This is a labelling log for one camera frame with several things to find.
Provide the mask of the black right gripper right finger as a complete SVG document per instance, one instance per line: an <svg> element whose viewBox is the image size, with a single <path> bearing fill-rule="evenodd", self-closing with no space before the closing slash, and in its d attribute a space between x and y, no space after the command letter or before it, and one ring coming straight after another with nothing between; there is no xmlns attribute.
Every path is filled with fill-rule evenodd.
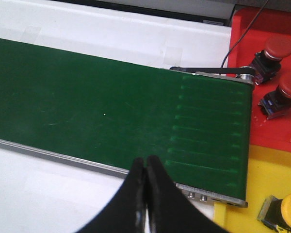
<svg viewBox="0 0 291 233"><path fill-rule="evenodd" d="M225 233L176 187L158 156L147 158L147 195L152 233Z"/></svg>

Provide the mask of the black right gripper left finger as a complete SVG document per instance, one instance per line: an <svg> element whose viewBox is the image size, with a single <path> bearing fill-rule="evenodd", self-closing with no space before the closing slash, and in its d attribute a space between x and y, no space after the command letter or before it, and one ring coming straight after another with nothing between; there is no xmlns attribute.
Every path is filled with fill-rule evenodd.
<svg viewBox="0 0 291 233"><path fill-rule="evenodd" d="M128 175L109 203L80 233L143 233L145 231L144 160L133 160Z"/></svg>

